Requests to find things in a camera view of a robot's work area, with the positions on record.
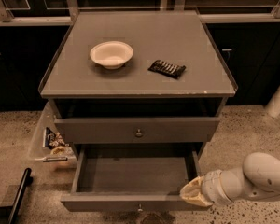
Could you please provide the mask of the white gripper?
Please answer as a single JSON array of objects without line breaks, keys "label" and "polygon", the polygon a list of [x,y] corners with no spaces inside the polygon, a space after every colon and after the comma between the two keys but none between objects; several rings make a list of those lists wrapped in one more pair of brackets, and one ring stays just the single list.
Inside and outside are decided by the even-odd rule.
[{"label": "white gripper", "polygon": [[221,184],[221,173],[221,170],[215,170],[208,172],[204,178],[195,177],[180,190],[180,197],[186,203],[200,207],[231,204]]}]

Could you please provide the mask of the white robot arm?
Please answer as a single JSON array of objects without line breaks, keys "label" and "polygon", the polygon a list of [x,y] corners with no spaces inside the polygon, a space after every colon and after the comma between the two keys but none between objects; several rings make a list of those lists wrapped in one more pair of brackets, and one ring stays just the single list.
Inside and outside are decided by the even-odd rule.
[{"label": "white robot arm", "polygon": [[180,197],[201,207],[229,205],[237,200],[280,201],[280,160],[266,153],[251,153],[237,168],[194,178],[180,190]]}]

